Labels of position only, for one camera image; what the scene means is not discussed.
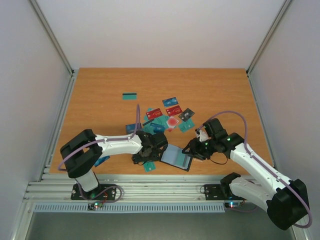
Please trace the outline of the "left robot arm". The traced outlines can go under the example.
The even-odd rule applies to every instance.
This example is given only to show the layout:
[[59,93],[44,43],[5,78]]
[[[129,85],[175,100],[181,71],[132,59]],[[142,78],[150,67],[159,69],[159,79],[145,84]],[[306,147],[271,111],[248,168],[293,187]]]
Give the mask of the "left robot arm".
[[103,136],[85,129],[60,148],[64,170],[80,184],[89,199],[101,193],[99,182],[92,171],[94,164],[105,157],[129,154],[134,164],[160,161],[168,141],[164,133],[147,133],[137,130],[132,134]]

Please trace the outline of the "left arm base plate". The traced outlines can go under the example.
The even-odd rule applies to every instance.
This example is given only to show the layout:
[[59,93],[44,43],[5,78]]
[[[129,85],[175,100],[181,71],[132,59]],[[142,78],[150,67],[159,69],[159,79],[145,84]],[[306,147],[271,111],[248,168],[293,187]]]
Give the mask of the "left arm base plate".
[[91,191],[80,191],[80,187],[74,184],[71,191],[71,200],[82,201],[82,200],[94,200],[94,201],[113,201],[116,199],[116,193],[119,191],[115,184],[100,184],[97,188]]

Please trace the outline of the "black leather card holder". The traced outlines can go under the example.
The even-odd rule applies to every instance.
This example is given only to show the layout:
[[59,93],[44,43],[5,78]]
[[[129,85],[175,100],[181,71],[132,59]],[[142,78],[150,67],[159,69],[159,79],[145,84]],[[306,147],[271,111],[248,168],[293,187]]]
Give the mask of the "black leather card holder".
[[182,148],[169,144],[163,152],[160,162],[188,172],[193,158],[182,153]]

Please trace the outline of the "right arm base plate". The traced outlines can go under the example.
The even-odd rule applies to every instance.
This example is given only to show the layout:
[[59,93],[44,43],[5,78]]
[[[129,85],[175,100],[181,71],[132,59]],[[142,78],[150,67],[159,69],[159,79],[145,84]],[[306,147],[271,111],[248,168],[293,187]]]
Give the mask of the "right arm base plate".
[[221,184],[205,184],[204,195],[207,201],[242,201],[244,198],[234,195],[229,189]]

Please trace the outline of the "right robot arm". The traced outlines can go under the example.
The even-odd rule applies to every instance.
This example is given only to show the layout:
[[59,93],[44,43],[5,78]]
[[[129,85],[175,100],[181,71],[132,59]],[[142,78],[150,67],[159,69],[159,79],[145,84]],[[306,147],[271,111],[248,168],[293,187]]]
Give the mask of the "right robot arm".
[[310,215],[306,185],[292,180],[269,165],[237,133],[228,134],[217,118],[197,129],[196,137],[189,141],[182,153],[199,160],[209,160],[215,153],[224,154],[243,167],[258,184],[238,173],[230,173],[220,181],[220,191],[225,198],[245,199],[264,210],[269,219],[281,230],[295,226]]

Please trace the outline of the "teal VIP card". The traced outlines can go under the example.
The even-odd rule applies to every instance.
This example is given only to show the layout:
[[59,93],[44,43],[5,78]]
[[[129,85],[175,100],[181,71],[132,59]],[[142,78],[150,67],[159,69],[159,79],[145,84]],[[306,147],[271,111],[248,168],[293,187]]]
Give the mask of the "teal VIP card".
[[156,169],[156,165],[154,162],[146,162],[143,164],[144,171],[146,173],[154,171]]

